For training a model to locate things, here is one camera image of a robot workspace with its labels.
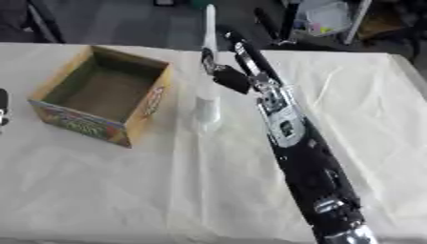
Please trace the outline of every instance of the white tablecloth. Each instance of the white tablecloth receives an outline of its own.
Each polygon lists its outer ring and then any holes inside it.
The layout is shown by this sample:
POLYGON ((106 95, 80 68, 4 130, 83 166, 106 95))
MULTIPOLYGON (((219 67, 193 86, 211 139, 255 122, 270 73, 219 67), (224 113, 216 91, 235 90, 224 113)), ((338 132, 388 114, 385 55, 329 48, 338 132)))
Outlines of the white tablecloth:
MULTIPOLYGON (((0 45, 0 87, 11 95, 11 122, 0 135, 0 237, 313 241, 250 95, 221 89, 222 127, 211 135, 193 132, 197 52, 115 47, 173 63, 169 94, 131 150, 39 121, 26 98, 81 49, 0 45)), ((427 104, 420 92, 427 86, 417 72, 380 53, 266 56, 295 84, 376 234, 425 243, 417 238, 427 226, 427 104)), ((230 53, 220 61, 235 66, 230 53)))

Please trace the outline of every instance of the robotic arm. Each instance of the robotic arm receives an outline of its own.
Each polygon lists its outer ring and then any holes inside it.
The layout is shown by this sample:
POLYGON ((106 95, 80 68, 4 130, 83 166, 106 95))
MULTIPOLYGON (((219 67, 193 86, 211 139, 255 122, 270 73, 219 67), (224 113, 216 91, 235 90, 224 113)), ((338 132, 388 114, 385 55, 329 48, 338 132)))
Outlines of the robotic arm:
POLYGON ((258 92, 257 107, 274 156, 319 244, 377 244, 365 224, 360 201, 327 143, 301 112, 292 93, 263 55, 241 34, 218 26, 245 73, 215 64, 209 49, 202 63, 213 81, 229 89, 258 92))

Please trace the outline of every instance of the table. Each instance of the table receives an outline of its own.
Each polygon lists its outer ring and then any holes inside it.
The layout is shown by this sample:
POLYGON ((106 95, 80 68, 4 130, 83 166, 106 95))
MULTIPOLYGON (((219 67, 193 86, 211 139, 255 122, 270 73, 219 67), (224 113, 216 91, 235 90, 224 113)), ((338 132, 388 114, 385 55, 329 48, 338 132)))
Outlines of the table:
MULTIPOLYGON (((45 125, 26 101, 82 46, 0 44, 0 86, 11 94, 11 122, 0 135, 1 237, 313 241, 251 95, 221 89, 223 125, 198 135, 191 124, 199 53, 112 48, 173 64, 169 94, 131 150, 45 125)), ((326 137, 376 234, 419 243, 427 223, 424 80, 383 53, 265 54, 326 137)), ((219 60, 235 66, 231 53, 219 60)))

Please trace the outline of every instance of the cardboard box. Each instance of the cardboard box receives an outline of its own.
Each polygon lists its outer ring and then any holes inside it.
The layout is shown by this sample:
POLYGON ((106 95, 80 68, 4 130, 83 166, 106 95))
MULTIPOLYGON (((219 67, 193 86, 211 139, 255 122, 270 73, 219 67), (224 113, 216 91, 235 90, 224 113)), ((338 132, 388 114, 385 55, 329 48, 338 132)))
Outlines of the cardboard box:
POLYGON ((168 63, 87 47, 29 101, 45 123, 130 148, 169 81, 168 63))

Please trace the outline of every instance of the white spray bottle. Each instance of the white spray bottle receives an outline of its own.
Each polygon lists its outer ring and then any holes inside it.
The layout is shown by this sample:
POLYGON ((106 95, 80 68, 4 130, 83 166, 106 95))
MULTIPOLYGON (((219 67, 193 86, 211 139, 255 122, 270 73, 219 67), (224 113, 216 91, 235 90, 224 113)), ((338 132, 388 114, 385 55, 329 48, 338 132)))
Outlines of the white spray bottle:
POLYGON ((205 58, 210 58, 211 63, 216 63, 218 55, 214 5, 206 8, 206 33, 202 48, 193 121, 195 129, 199 133, 214 132, 221 124, 219 85, 214 83, 212 74, 203 65, 205 58))

